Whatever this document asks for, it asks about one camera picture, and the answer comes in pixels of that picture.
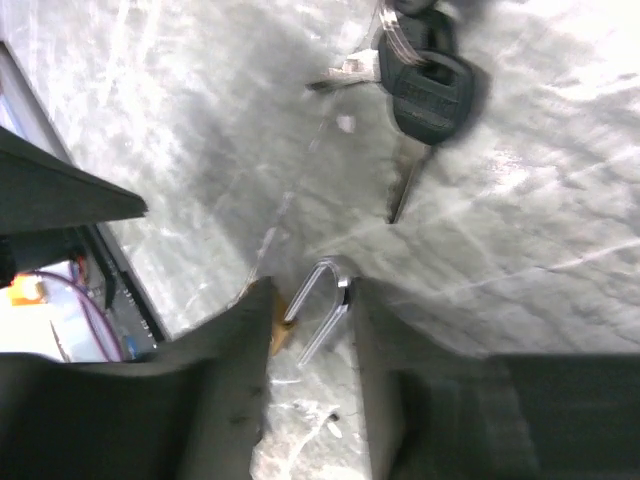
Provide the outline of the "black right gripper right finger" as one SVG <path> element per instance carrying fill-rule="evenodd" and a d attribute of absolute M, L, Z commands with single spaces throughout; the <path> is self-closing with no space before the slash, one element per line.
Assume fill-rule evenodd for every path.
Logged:
<path fill-rule="evenodd" d="M 352 324 L 375 479 L 635 479 L 635 354 L 474 357 L 403 321 L 365 278 Z"/>

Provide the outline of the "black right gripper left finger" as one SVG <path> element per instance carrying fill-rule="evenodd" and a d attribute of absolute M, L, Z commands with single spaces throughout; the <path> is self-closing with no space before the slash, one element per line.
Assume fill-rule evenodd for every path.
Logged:
<path fill-rule="evenodd" d="M 121 363 L 1 357 L 5 479 L 246 479 L 266 402 L 275 287 Z"/>

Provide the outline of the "brass padlock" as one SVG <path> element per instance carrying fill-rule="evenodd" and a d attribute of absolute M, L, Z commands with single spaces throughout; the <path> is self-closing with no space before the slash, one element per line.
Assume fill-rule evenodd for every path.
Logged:
<path fill-rule="evenodd" d="M 294 340 L 304 343 L 296 364 L 302 368 L 323 348 L 330 348 L 339 324 L 352 309 L 359 269 L 344 255 L 318 259 L 290 299 L 276 290 L 269 354 L 274 357 Z"/>

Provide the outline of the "black head key pair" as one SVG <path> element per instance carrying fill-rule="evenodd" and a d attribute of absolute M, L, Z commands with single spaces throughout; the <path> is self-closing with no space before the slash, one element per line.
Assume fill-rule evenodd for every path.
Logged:
<path fill-rule="evenodd" d="M 433 148 L 461 135 L 482 98 L 478 70 L 458 54 L 454 21 L 434 1 L 380 1 L 377 44 L 306 84 L 334 91 L 377 84 L 398 130 L 386 222 L 401 217 L 414 180 Z"/>

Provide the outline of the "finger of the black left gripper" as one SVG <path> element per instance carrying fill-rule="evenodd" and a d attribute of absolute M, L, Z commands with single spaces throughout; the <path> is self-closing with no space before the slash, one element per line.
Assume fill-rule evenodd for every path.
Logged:
<path fill-rule="evenodd" d="M 143 198 L 1 130 L 1 233 L 61 229 L 146 214 Z"/>

